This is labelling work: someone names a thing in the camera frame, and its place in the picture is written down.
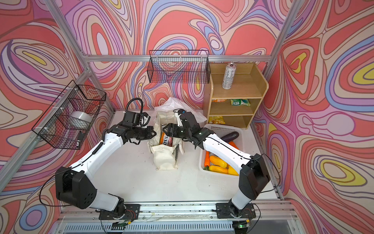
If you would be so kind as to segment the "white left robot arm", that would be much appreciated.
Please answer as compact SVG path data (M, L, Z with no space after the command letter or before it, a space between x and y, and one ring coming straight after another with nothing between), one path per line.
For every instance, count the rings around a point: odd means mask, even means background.
M103 163L127 142L138 145L156 136L152 126L128 127L114 125L103 133L102 140L80 160L55 173L56 198L68 205L86 209L100 209L124 215L124 199L98 191L91 180Z

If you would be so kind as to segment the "cream canvas tote bag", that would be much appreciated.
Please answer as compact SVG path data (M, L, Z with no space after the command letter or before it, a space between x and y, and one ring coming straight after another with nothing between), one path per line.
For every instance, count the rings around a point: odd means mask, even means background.
M162 127L169 123L177 124L174 112L156 112L153 129L156 136L148 140L148 147L153 154L153 161L157 170L177 170L178 156L184 153L184 144L180 138L173 137L173 146L160 145Z

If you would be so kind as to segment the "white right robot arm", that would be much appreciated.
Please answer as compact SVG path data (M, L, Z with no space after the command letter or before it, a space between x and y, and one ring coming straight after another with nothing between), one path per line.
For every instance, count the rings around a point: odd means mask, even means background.
M237 210L244 209L248 203L256 200L271 181L263 156L251 156L223 141L207 128L190 128L167 124L162 131L169 137L181 138L209 151L228 163L239 174L239 190L229 204Z

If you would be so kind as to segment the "purple eggplant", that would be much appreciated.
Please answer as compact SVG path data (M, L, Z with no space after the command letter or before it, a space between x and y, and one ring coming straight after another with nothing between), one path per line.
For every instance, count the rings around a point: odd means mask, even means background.
M231 132L231 133L228 133L228 134L222 136L221 140L229 143L229 142L234 141L235 139L237 139L239 136L240 136L240 134L237 131L234 131L234 132Z

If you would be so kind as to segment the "orange snack packet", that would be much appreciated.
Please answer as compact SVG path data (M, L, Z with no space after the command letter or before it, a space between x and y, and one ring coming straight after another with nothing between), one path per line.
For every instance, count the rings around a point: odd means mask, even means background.
M225 102L227 99L213 99L212 102Z

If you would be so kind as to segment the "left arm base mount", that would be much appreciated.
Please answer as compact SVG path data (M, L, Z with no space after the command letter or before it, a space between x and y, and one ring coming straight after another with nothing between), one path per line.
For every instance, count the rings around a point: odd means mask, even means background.
M140 204L122 204L114 211L102 210L99 214L99 220L127 220L134 221L139 217Z

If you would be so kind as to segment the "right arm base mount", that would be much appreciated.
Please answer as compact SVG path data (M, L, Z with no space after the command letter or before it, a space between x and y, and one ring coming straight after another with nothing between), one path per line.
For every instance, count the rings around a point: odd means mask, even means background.
M239 209L232 202L227 203L216 203L215 209L212 211L217 214L217 217L219 219L239 219L239 218L245 218L252 220L256 217L256 212L254 209L254 205L252 203L248 203L244 208Z

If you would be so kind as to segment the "white plastic grocery bag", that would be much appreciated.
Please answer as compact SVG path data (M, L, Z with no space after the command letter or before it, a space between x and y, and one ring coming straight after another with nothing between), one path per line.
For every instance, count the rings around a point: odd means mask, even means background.
M175 109L183 109L187 112L192 112L198 123L203 123L207 120L207 118L202 113L191 108L185 102L175 97L170 97L164 104L155 107L155 111L157 112L173 112Z

